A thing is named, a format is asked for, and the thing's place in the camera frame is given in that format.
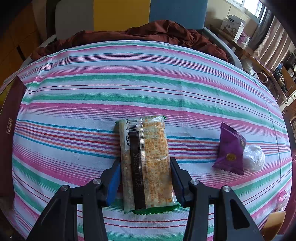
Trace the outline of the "cracker pack green ends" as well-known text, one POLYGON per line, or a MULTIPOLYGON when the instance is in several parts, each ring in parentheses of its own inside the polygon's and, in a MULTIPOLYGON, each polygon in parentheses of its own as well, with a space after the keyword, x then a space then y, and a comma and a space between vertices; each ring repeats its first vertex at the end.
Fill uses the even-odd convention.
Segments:
POLYGON ((118 120, 125 213, 157 214, 178 208, 164 116, 118 120))

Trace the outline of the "small yellow sponge block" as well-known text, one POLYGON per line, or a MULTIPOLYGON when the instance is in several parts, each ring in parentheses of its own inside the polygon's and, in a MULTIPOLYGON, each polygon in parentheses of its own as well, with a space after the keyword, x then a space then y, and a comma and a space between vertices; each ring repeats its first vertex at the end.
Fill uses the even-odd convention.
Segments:
POLYGON ((280 240, 283 235, 279 231, 285 221, 285 211, 278 211, 269 214, 261 234, 264 240, 280 240))

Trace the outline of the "pink clear plastic cup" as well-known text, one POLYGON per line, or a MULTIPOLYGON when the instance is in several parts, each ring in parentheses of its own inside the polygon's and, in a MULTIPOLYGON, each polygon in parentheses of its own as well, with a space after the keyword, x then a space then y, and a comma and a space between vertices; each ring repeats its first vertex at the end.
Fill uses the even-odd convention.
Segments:
POLYGON ((288 200, 289 200, 289 195, 287 193, 287 190, 282 190, 277 197, 276 212, 279 212, 279 211, 283 212, 288 203, 288 200))

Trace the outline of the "white plastic bag ball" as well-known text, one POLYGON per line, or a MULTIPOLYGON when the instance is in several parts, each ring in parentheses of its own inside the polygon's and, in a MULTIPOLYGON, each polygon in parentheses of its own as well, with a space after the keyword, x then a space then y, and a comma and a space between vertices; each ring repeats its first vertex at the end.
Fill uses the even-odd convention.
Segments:
POLYGON ((243 168, 251 172, 263 169, 265 154, 259 145, 246 145, 243 152, 243 168))

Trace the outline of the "purple snack packet upper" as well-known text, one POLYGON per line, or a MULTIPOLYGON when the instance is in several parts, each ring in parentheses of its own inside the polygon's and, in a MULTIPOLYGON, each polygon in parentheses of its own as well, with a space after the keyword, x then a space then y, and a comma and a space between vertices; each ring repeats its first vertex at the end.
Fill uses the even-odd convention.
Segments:
POLYGON ((218 156, 212 168, 244 175, 243 152, 246 139, 225 123, 220 126, 218 156))

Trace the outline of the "striped bed sheet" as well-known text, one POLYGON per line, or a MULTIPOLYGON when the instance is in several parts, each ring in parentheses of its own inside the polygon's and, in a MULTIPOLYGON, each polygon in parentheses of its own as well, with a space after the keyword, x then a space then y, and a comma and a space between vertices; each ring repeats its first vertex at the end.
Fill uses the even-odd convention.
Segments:
POLYGON ((27 90, 16 118, 15 200, 1 210, 27 237, 57 189, 100 176, 120 155, 117 120, 165 117, 170 154, 205 185, 233 188, 259 228, 292 187, 290 142, 269 90, 213 56, 161 42, 112 41, 62 50, 17 70, 27 90), (265 154, 244 175, 215 170, 220 125, 265 154))

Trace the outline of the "wooden desk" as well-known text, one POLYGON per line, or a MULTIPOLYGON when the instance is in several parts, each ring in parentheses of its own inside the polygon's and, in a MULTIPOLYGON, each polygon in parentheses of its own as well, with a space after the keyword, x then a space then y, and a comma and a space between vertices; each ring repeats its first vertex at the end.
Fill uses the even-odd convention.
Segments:
POLYGON ((249 58, 252 61, 252 64, 254 64, 257 68, 259 68, 269 79, 271 79, 275 89, 277 90, 279 96, 282 98, 282 100, 288 101, 287 96, 281 89, 279 83, 274 78, 273 73, 266 68, 260 61, 257 56, 253 53, 253 51, 247 47, 246 45, 241 44, 237 40, 235 40, 231 35, 224 32, 220 28, 214 27, 213 25, 210 25, 210 30, 215 33, 216 35, 221 35, 225 40, 227 40, 231 45, 233 45, 236 49, 235 54, 236 56, 241 59, 243 56, 249 58))

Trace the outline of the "striped curtain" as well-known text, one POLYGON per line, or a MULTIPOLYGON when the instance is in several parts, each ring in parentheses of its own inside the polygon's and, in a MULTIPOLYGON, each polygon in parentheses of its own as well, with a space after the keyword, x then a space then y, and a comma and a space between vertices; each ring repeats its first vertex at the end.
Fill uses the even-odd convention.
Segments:
POLYGON ((283 61, 291 43, 288 33, 279 20, 274 17, 265 38, 254 51, 254 55, 261 64, 273 71, 283 61))

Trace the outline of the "white appliance box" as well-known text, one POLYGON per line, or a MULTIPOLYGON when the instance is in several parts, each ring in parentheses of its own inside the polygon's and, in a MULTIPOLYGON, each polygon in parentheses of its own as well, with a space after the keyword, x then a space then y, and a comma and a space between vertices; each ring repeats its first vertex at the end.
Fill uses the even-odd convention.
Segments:
POLYGON ((231 35, 234 40, 239 40, 243 29, 245 27, 245 21, 241 18, 229 15, 227 20, 223 20, 220 29, 227 34, 231 35))

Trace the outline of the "dark red blanket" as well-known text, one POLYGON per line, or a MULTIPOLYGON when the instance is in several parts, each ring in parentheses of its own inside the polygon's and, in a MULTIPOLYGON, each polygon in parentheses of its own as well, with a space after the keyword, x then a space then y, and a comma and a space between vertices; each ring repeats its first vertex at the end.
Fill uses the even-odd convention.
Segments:
POLYGON ((154 21, 140 27, 129 28, 125 31, 80 31, 65 40, 55 40, 46 47, 39 47, 31 54, 31 59, 36 61, 44 56, 61 50, 82 45, 122 40, 156 41, 187 47, 202 53, 206 53, 228 62, 224 50, 212 44, 198 31, 186 29, 182 25, 170 21, 154 21))

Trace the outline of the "wooden wardrobe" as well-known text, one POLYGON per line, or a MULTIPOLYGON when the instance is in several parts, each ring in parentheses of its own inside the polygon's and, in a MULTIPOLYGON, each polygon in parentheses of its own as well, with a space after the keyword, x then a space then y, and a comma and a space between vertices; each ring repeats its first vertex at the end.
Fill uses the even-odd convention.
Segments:
POLYGON ((1 1, 1 83, 46 39, 46 1, 1 1))

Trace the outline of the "grey yellow blue headboard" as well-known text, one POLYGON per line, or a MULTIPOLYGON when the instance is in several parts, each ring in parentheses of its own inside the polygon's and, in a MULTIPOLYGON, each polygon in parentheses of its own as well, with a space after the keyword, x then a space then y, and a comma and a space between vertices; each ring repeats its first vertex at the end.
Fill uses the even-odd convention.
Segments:
POLYGON ((223 49, 241 69, 234 52, 204 26, 207 1, 46 1, 47 38, 66 39, 81 30, 121 31, 156 20, 171 20, 197 30, 223 49))

